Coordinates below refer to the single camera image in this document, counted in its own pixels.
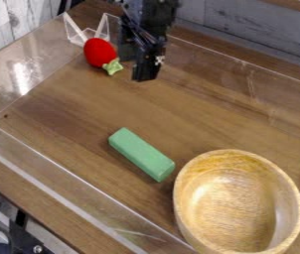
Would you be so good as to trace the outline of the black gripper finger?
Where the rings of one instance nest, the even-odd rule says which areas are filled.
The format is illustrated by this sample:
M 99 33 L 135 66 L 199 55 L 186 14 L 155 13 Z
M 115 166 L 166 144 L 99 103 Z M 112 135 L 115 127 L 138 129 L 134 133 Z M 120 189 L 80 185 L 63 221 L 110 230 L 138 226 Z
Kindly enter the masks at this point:
M 118 56 L 123 62 L 138 62 L 139 47 L 142 46 L 141 31 L 124 20 L 119 22 Z
M 135 47 L 135 60 L 131 78 L 141 82 L 157 78 L 165 58 L 165 45 L 162 43 L 138 45 Z

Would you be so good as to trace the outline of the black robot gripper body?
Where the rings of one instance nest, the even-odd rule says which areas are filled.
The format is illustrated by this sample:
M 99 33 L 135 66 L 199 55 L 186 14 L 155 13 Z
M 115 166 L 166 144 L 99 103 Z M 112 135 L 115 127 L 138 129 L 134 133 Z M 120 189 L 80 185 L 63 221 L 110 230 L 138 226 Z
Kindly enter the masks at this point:
M 179 0 L 120 0 L 119 42 L 165 44 Z

